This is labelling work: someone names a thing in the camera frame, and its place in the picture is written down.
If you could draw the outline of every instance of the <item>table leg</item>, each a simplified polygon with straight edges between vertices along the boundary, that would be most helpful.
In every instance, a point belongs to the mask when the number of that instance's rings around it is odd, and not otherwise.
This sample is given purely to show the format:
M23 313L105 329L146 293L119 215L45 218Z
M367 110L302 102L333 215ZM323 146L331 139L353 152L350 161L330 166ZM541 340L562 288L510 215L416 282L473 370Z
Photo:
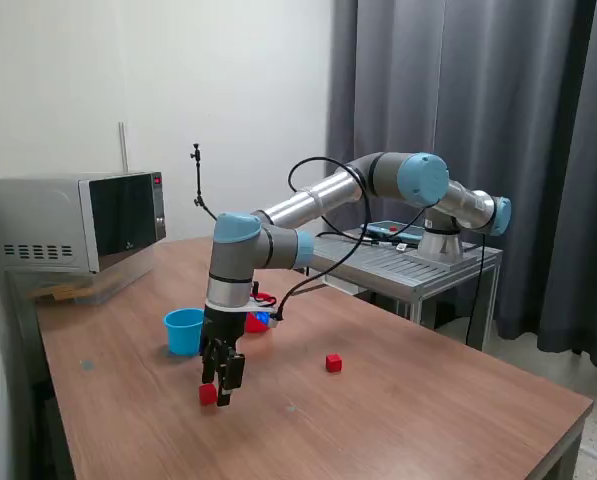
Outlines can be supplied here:
M422 319L422 300L417 302L411 302L411 308L409 309L409 320L414 322L416 325L420 325Z
M572 480L574 478L581 438L582 434L578 435L574 442L565 450L562 457L551 467L544 480Z
M482 350L489 338L496 302L499 267L482 272L467 345Z

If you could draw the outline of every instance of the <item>floor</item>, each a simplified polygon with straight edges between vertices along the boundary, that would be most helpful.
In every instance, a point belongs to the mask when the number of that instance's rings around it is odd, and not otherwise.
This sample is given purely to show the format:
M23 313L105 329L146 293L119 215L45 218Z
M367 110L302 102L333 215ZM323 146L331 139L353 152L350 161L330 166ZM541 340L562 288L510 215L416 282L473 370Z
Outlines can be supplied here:
M459 319L440 327L438 332L463 340L466 327L467 319ZM498 338L494 333L486 351L523 370L593 398L594 409L585 424L582 443L597 451L597 367L589 361L587 354L578 356L571 352L541 352L536 348L536 336L533 334L525 334L516 340L506 341ZM597 460L581 453L574 478L597 480Z

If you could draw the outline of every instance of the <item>black cable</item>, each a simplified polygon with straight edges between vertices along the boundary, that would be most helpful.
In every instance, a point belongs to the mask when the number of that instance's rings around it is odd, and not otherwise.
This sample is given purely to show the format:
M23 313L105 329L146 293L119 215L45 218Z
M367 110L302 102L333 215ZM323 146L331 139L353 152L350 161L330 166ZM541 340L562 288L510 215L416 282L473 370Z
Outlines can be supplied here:
M199 144L194 143L194 153L189 154L189 156L192 159L196 160L196 185L198 188L196 192L196 198L194 199L194 205L196 205L197 207L201 207L215 221L216 216L211 212L211 210L209 210L209 207L205 205L205 200L202 198L202 192L200 191L200 148L198 148L199 146Z
M476 293L474 294L474 300L471 302L471 315L469 315L469 323L467 324L467 335L465 336L465 345L469 340L469 333L471 332L471 321L474 318L474 312L476 311L476 301L478 300L478 291L480 290L480 278L482 277L482 267L485 264L485 234L482 234L482 252L480 253L480 271L478 272L478 280L476 282Z
M372 238L363 238L363 239L361 239L360 237L353 237L351 235L345 235L344 233L340 234L338 232L320 232L320 233L316 234L316 238L326 237L326 236L329 236L329 235L334 235L336 237L345 237L345 238L348 238L349 240L354 240L356 242L358 240L361 240L364 243L378 243L378 239L376 239L376 240L374 240Z
M356 250L358 250L358 247L360 247L360 245L362 244L362 239L365 237L365 234L367 233L367 227L369 226L369 223L371 220L371 206L369 205L369 196L367 195L367 191L365 190L364 185L362 184L360 179L356 176L356 174L353 172L353 170L351 168L349 168L344 163L339 162L338 160L334 160L333 158L310 157L310 158L306 158L306 159L298 162L296 165L293 166L293 168L291 169L291 171L289 172L289 175L287 177L287 181L289 182L290 188L293 189L293 186L291 185L291 177L292 177L293 173L296 171L296 169L298 167L300 167L301 165L304 165L304 164L310 163L310 162L315 162L315 161L329 162L329 163L333 163L334 165L338 165L339 167L341 167L343 170L345 170L347 173L349 173L354 178L354 180L358 183L358 186L360 186L360 189L362 190L362 198L365 201L365 223L362 227L362 232L360 233L360 238L355 239L356 243L351 248L351 250L349 250L349 252L347 252L347 254L344 257L342 257L340 260L338 260L336 263L334 263L331 267L327 268L326 270L323 270L322 272L318 273L317 275L314 275L313 277L309 277L306 280L298 282L296 285L294 285L287 291L285 296L280 301L280 305L278 305L278 309L276 310L276 313L272 314L274 316L274 318L279 321L283 319L282 312L285 308L285 303L287 303L287 300L289 299L289 297L291 295L293 295L300 287L302 287L310 282L313 282L314 280L316 280L324 275L327 275L328 273L331 273L333 270L335 270L340 265L345 263L347 261L347 259L349 257L351 257Z

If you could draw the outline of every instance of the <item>red block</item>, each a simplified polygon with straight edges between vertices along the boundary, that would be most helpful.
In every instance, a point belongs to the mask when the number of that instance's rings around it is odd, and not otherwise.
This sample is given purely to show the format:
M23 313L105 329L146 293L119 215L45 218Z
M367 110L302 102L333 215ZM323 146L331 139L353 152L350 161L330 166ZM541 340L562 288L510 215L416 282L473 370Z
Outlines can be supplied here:
M218 400L218 391L213 383L206 383L198 387L198 398L201 405L211 405Z
M336 373L342 370L342 358L337 353L327 355L325 359L325 367L329 373Z

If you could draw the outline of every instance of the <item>gray curtain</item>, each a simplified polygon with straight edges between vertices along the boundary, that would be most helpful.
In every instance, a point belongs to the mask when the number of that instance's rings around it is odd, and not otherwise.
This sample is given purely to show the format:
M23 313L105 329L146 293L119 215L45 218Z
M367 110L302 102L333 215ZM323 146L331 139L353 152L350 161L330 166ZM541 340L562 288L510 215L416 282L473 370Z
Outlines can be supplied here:
M597 2L338 0L328 154L431 151L512 199L498 332L597 363ZM414 210L372 200L374 219ZM330 215L357 226L362 206Z

